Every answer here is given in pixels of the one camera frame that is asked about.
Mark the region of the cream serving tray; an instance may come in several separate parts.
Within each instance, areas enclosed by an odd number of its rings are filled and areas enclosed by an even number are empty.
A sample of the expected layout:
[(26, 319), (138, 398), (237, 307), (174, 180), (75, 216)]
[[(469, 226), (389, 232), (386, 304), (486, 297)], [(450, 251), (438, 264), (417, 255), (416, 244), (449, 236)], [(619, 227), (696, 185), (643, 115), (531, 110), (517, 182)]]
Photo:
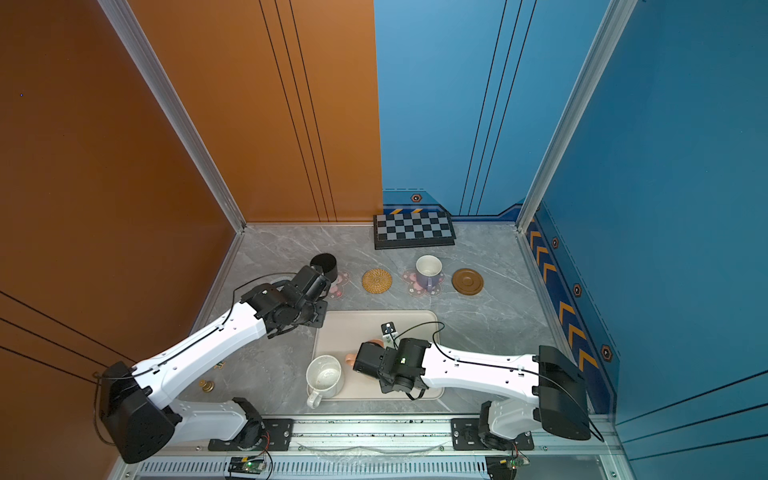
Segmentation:
[(365, 311), (330, 311), (326, 314), (324, 325), (318, 330), (312, 359), (331, 355), (342, 363), (344, 385), (332, 401), (406, 401), (402, 392), (383, 394), (377, 380), (354, 372), (345, 363), (348, 354), (356, 354), (360, 345), (369, 340), (383, 341), (385, 337), (381, 325), (393, 322), (396, 332), (402, 334), (412, 328), (403, 338), (432, 340), (432, 333), (437, 331), (438, 317), (430, 310), (365, 310)]

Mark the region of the brown wooden coaster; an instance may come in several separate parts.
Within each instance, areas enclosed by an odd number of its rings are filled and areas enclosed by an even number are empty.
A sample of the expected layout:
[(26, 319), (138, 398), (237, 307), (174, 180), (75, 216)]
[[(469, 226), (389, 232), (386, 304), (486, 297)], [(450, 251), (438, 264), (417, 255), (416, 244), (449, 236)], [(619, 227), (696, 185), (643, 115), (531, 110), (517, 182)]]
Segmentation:
[(484, 288), (484, 278), (476, 270), (462, 268), (456, 270), (451, 278), (454, 289), (465, 296), (479, 294)]

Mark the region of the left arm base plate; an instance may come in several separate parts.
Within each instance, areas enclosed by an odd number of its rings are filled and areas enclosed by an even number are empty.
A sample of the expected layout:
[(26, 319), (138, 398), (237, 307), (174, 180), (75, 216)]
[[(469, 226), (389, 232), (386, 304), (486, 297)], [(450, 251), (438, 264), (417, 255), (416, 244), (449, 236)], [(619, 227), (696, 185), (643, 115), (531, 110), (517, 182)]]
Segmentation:
[(248, 420), (232, 440), (211, 439), (207, 449), (212, 452), (284, 452), (289, 449), (294, 420), (273, 418)]

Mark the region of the aluminium front rail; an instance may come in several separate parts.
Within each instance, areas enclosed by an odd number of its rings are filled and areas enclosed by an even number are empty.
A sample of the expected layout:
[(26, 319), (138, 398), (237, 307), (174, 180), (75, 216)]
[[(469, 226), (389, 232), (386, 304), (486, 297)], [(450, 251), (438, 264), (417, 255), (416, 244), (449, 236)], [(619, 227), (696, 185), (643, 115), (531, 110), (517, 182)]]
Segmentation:
[[(475, 414), (381, 414), (381, 415), (296, 415), (286, 454), (320, 455), (356, 452), (362, 455), (404, 453), (406, 455), (452, 455), (450, 420), (476, 418)], [(544, 430), (533, 431), (535, 448), (522, 453), (541, 456), (623, 455), (613, 425), (604, 415), (592, 417), (601, 440), (567, 440)]]

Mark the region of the small brass bell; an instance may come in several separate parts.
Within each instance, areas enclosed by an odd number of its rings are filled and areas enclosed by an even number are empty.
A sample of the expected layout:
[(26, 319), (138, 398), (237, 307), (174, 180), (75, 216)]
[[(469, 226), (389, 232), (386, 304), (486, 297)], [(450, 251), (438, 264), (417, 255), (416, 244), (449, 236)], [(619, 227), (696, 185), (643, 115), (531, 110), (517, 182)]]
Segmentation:
[(199, 386), (203, 392), (210, 393), (215, 388), (215, 382), (212, 380), (201, 380)]

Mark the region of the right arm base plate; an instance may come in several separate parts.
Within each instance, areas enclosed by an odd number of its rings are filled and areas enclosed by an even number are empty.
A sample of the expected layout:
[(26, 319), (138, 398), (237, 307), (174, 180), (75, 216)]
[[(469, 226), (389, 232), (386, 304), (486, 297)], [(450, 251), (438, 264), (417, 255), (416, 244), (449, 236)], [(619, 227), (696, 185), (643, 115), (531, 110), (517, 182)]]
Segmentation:
[(456, 451), (532, 451), (535, 448), (530, 432), (514, 439), (502, 438), (493, 434), (479, 418), (453, 418), (450, 420), (450, 428), (453, 449)]

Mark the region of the pink flower coaster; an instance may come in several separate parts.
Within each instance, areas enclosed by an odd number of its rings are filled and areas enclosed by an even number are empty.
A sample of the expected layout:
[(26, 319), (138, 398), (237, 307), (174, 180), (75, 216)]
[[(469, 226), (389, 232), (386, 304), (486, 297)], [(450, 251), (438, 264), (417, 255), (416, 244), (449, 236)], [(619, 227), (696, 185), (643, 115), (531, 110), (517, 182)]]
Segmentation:
[(347, 272), (339, 272), (336, 280), (331, 284), (329, 289), (329, 299), (340, 299), (344, 295), (344, 286), (349, 282), (349, 274)]
[(440, 273), (437, 276), (437, 284), (432, 290), (424, 289), (417, 281), (417, 271), (414, 269), (406, 270), (401, 274), (401, 279), (408, 285), (408, 293), (414, 297), (431, 297), (441, 293), (442, 284), (445, 280), (445, 274)]

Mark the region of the lavender mug white inside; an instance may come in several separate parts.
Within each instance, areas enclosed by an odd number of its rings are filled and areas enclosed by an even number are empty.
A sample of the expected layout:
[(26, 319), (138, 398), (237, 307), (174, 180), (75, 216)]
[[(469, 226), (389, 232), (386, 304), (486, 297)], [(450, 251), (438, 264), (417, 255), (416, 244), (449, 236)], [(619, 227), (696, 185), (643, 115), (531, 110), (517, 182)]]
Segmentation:
[(417, 259), (415, 268), (417, 285), (427, 292), (434, 292), (442, 278), (441, 260), (434, 255), (422, 255)]

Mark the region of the right small circuit board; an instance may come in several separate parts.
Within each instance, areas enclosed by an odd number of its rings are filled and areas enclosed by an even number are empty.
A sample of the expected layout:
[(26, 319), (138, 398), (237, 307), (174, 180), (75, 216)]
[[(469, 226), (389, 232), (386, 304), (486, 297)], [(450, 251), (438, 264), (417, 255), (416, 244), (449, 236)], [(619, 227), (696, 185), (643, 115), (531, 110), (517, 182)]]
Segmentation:
[(522, 467), (530, 464), (530, 460), (512, 456), (486, 456), (486, 471), (490, 480), (515, 480)]

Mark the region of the black mug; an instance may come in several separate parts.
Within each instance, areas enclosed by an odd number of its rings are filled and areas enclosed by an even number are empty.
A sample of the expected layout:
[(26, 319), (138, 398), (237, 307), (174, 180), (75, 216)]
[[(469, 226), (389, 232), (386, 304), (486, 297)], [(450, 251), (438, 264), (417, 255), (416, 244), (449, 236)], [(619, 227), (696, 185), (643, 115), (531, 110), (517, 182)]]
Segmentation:
[(310, 261), (310, 266), (322, 273), (331, 283), (335, 282), (338, 278), (337, 259), (330, 253), (315, 255)]

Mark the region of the folded checkerboard box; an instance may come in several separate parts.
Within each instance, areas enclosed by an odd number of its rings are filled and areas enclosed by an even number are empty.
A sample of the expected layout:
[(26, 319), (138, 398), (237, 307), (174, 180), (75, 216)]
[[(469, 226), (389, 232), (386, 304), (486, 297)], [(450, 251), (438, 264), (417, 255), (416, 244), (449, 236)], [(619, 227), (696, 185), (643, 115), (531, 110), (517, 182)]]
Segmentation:
[(453, 246), (455, 240), (452, 217), (444, 211), (413, 210), (373, 218), (375, 250)]

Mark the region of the woven rattan coaster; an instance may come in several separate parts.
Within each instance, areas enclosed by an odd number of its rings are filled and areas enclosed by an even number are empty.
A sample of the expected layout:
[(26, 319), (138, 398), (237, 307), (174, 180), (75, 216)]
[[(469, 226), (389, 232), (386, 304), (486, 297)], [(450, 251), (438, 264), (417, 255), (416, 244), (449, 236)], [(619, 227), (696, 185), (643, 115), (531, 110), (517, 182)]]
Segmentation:
[(383, 294), (387, 292), (393, 283), (392, 275), (384, 269), (371, 269), (362, 276), (363, 289), (371, 294)]

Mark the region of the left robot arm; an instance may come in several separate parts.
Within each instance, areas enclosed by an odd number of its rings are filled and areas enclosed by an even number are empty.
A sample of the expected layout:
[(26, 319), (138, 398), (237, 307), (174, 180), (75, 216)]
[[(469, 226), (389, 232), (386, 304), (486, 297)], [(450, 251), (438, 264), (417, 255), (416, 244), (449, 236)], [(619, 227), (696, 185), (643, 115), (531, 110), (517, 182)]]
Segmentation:
[(168, 445), (211, 440), (235, 450), (260, 447), (258, 410), (245, 398), (184, 402), (178, 396), (240, 348), (300, 326), (319, 328), (331, 280), (303, 270), (291, 280), (256, 286), (211, 324), (152, 358), (129, 367), (118, 362), (99, 378), (97, 416), (128, 464)]

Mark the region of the green circuit board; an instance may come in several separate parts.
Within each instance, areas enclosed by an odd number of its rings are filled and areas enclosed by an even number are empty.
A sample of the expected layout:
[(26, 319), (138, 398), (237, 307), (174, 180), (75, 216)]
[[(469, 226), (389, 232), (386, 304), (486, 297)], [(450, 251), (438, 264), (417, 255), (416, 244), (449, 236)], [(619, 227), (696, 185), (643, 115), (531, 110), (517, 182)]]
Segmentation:
[(269, 474), (266, 460), (257, 456), (231, 457), (226, 476), (232, 479), (266, 479)]

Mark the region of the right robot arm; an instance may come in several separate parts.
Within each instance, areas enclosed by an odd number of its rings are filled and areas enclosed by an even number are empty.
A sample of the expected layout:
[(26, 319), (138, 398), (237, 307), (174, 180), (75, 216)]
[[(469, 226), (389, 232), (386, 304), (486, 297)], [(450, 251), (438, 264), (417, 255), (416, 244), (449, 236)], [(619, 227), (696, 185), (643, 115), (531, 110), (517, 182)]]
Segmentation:
[(603, 439), (588, 413), (584, 374), (555, 347), (498, 356), (406, 338), (396, 347), (364, 342), (349, 359), (384, 394), (459, 388), (497, 395), (479, 415), (478, 436), (490, 449), (510, 450), (513, 440), (538, 429), (574, 441)]

